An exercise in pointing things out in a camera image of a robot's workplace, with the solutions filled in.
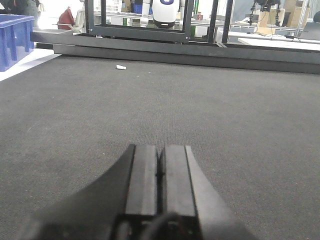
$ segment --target blue box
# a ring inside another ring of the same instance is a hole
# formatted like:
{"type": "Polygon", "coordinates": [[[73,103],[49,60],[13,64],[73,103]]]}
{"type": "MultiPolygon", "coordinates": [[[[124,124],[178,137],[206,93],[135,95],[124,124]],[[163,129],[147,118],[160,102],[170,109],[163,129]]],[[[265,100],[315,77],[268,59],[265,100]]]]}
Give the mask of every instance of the blue box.
{"type": "MultiPolygon", "coordinates": [[[[133,12],[135,14],[142,14],[142,5],[140,4],[133,4],[133,12]]],[[[149,8],[149,15],[152,14],[152,8],[149,8]]]]}
{"type": "Polygon", "coordinates": [[[0,72],[4,72],[31,53],[33,16],[0,14],[0,72]]]}

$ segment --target black metal frame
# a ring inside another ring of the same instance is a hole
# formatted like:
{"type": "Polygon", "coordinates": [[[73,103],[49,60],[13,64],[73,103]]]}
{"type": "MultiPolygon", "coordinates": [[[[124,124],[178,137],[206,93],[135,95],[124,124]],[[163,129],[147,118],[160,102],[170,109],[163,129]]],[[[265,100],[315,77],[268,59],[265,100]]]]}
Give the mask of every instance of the black metal frame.
{"type": "Polygon", "coordinates": [[[191,17],[194,0],[186,0],[182,30],[120,26],[106,23],[106,0],[101,0],[101,24],[94,22],[94,0],[87,0],[88,33],[139,40],[187,43],[191,35],[191,17]]]}

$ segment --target cable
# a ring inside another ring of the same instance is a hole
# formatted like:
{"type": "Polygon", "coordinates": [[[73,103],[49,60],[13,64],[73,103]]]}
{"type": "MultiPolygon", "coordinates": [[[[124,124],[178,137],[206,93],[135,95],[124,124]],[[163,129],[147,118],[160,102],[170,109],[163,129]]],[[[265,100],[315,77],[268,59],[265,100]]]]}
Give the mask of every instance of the cable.
{"type": "Polygon", "coordinates": [[[150,223],[150,225],[146,227],[146,229],[143,231],[140,237],[140,240],[156,239],[156,236],[158,232],[161,230],[161,228],[164,227],[170,221],[177,221],[180,232],[186,237],[186,239],[189,238],[187,231],[183,225],[181,216],[176,212],[167,212],[155,218],[150,223]]]}

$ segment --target metal shelf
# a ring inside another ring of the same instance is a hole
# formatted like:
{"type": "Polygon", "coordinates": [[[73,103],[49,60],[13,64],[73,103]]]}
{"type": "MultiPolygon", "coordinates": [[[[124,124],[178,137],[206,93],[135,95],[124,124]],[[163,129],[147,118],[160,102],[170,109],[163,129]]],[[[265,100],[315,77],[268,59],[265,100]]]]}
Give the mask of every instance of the metal shelf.
{"type": "MultiPolygon", "coordinates": [[[[95,16],[101,16],[100,11],[95,11],[94,12],[95,16]]],[[[141,14],[139,13],[133,13],[133,12],[107,12],[106,15],[108,17],[113,17],[113,18],[125,18],[125,19],[140,19],[141,14]]],[[[153,15],[148,16],[149,20],[153,20],[153,15]]],[[[216,27],[223,27],[224,26],[224,21],[222,20],[216,20],[215,21],[215,26],[216,27]]],[[[191,26],[198,26],[198,27],[209,27],[210,26],[210,20],[195,20],[191,19],[191,26]]],[[[236,28],[248,28],[248,29],[253,29],[256,27],[256,25],[249,25],[245,23],[236,23],[236,22],[231,22],[230,23],[231,27],[236,27],[236,28]]],[[[274,26],[274,25],[267,25],[267,27],[273,28],[278,31],[288,31],[288,32],[295,32],[297,31],[297,28],[294,27],[286,27],[286,26],[274,26]]]]}

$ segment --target floor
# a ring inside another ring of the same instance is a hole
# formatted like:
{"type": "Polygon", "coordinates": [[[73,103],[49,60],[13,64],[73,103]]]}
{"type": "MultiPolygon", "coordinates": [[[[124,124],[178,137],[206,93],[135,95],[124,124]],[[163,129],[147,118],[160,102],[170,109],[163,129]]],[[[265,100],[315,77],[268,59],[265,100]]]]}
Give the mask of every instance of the floor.
{"type": "Polygon", "coordinates": [[[30,54],[18,61],[7,71],[0,71],[0,82],[58,56],[59,54],[54,54],[53,50],[35,48],[30,54]]]}
{"type": "Polygon", "coordinates": [[[318,75],[59,56],[0,82],[0,239],[130,143],[190,145],[263,240],[320,236],[318,75]],[[116,69],[126,66],[126,70],[116,69]]]}

